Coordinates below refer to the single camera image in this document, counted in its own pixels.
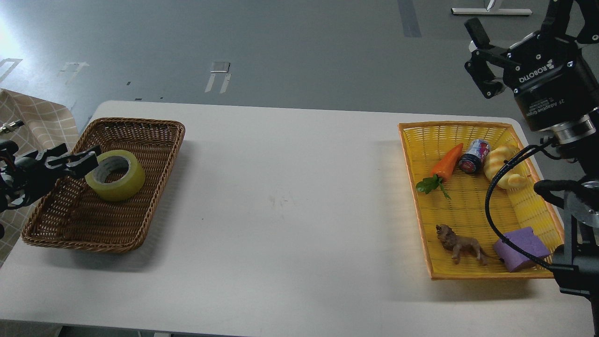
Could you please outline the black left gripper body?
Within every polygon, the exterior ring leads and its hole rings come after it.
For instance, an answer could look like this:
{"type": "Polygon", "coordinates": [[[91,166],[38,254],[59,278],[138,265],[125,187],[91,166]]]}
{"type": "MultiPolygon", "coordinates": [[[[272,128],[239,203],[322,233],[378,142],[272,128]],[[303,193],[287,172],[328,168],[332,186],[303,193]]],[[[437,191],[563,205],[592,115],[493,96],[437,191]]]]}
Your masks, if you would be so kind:
{"type": "Polygon", "coordinates": [[[22,156],[1,169],[0,210],[15,210],[32,205],[50,191],[44,164],[22,156]]]}

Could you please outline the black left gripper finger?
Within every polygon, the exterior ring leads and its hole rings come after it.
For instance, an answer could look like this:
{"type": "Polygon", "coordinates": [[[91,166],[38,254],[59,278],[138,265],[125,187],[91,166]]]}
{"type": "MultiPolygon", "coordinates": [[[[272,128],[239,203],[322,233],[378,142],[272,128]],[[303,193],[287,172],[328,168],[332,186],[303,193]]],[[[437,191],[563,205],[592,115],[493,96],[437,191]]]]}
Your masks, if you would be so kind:
{"type": "Polygon", "coordinates": [[[97,158],[101,154],[102,149],[99,145],[88,148],[83,152],[69,152],[68,145],[60,143],[55,147],[37,153],[34,155],[34,159],[43,164],[75,164],[90,158],[97,158]]]}
{"type": "Polygon", "coordinates": [[[83,178],[98,167],[99,151],[84,151],[76,154],[66,153],[60,156],[51,156],[44,166],[57,177],[83,178]]]}

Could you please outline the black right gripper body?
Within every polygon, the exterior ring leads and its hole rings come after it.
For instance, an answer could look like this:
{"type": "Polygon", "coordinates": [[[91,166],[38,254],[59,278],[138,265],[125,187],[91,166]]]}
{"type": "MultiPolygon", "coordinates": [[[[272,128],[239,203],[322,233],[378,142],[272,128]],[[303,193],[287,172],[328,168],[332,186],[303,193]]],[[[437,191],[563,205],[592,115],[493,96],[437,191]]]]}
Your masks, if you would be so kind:
{"type": "Polygon", "coordinates": [[[574,37],[529,34],[508,49],[504,84],[533,132],[575,121],[598,106],[598,81],[574,37]]]}

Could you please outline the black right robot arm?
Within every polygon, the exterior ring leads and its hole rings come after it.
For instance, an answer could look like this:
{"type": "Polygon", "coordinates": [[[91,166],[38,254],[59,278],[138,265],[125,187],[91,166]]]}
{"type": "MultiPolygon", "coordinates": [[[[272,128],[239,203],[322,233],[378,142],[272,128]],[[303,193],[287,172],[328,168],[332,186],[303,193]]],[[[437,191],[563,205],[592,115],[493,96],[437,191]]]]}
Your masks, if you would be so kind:
{"type": "Polygon", "coordinates": [[[582,46],[598,42],[598,2],[580,0],[584,25],[576,37],[567,34],[571,0],[551,0],[541,28],[509,48],[492,45],[478,18],[465,22],[474,49],[464,65],[486,98],[510,88],[526,123],[534,132],[553,133],[541,145],[528,145],[506,160],[485,196],[488,224],[500,241],[553,273],[560,291],[591,303],[594,335],[598,335],[598,81],[584,60],[582,46]],[[542,180],[533,190],[547,203],[570,215],[563,226],[563,244],[552,263],[518,247],[496,228],[490,201],[500,179],[538,152],[556,147],[558,159],[579,163],[578,181],[542,180]]]}

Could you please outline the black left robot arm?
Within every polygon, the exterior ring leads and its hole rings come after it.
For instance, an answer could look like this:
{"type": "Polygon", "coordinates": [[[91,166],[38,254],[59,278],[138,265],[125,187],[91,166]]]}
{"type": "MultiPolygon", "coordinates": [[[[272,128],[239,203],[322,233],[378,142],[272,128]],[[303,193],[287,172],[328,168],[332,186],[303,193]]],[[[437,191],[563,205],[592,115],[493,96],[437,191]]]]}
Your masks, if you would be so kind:
{"type": "Polygon", "coordinates": [[[31,151],[16,156],[19,147],[12,140],[2,140],[0,145],[0,210],[15,210],[47,195],[56,182],[64,177],[80,179],[98,167],[101,147],[71,153],[61,143],[44,151],[31,151]]]}

